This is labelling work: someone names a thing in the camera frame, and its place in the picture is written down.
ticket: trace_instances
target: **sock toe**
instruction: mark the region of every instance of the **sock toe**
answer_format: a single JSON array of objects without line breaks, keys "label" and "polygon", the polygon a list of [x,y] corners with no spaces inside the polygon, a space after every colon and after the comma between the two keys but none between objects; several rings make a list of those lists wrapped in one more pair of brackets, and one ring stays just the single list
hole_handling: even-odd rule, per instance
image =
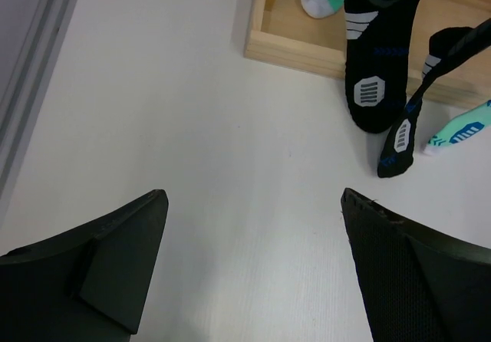
[{"label": "sock toe", "polygon": [[425,154],[427,156],[437,156],[438,154],[441,153],[442,150],[443,149],[441,147],[438,147],[438,146],[426,145],[423,148],[423,154]]},{"label": "sock toe", "polygon": [[335,13],[328,0],[300,0],[302,7],[312,18],[325,18]]}]

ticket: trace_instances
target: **white table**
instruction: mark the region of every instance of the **white table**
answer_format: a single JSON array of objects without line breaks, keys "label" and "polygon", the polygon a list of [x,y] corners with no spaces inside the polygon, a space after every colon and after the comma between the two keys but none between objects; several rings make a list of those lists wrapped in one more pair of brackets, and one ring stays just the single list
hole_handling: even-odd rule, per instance
[{"label": "white table", "polygon": [[[345,187],[491,246],[489,131],[378,179],[343,83],[242,57],[251,0],[78,0],[0,252],[154,188],[170,212],[133,340],[365,342]],[[422,143],[461,111],[425,103]]]}]

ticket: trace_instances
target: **sock logo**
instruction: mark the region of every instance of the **sock logo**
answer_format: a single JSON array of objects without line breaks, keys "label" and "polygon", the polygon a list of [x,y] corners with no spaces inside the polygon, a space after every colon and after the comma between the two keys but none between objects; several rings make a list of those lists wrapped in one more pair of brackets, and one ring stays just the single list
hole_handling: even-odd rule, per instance
[{"label": "sock logo", "polygon": [[466,125],[462,130],[457,131],[451,138],[450,142],[452,144],[460,143],[465,139],[470,138],[472,135],[480,132],[484,129],[484,125],[480,122],[472,122]]},{"label": "sock logo", "polygon": [[407,56],[409,48],[402,47],[376,47],[374,48],[374,56]]},{"label": "sock logo", "polygon": [[408,113],[411,113],[411,112],[413,111],[413,109],[414,109],[414,108],[416,108],[416,107],[417,107],[417,105],[418,105],[419,103],[421,103],[421,102],[422,102],[422,100],[417,101],[415,104],[408,103],[408,104],[407,104],[407,106],[406,106],[406,111],[407,111]]},{"label": "sock logo", "polygon": [[409,130],[411,123],[408,119],[404,120],[399,126],[396,132],[396,141],[394,143],[394,150],[398,153],[403,152],[409,146]]},{"label": "sock logo", "polygon": [[358,106],[373,107],[384,99],[385,81],[378,76],[361,79],[354,85],[354,102]]},{"label": "sock logo", "polygon": [[442,146],[442,144],[445,144],[447,141],[445,139],[440,139],[437,135],[433,136],[428,144],[433,145],[433,146]]},{"label": "sock logo", "polygon": [[396,155],[392,154],[391,156],[388,156],[387,158],[381,159],[381,163],[384,166],[389,167],[390,165],[396,163]]}]

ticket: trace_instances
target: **black athletic sock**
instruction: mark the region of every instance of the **black athletic sock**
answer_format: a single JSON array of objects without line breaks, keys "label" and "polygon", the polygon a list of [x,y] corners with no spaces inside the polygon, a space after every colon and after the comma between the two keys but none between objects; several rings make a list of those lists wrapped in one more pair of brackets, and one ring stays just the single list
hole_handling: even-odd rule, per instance
[{"label": "black athletic sock", "polygon": [[408,53],[420,0],[344,0],[346,97],[354,122],[388,129],[406,105]]},{"label": "black athletic sock", "polygon": [[428,87],[438,77],[451,72],[490,45],[491,19],[474,29],[447,28],[431,37],[430,56],[423,68],[423,83],[387,135],[377,169],[379,177],[400,175],[413,164],[417,118]]}]

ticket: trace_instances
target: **wooden tray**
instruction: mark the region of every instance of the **wooden tray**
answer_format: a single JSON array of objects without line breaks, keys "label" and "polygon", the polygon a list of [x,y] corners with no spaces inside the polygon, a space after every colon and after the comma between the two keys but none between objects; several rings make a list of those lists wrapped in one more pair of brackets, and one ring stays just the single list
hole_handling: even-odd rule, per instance
[{"label": "wooden tray", "polygon": [[[428,39],[450,26],[476,26],[491,17],[491,0],[421,0],[410,45],[408,95],[421,82]],[[344,78],[344,12],[316,20],[300,0],[254,0],[245,56],[281,66]],[[441,77],[425,97],[471,108],[491,99],[491,51]]]}]

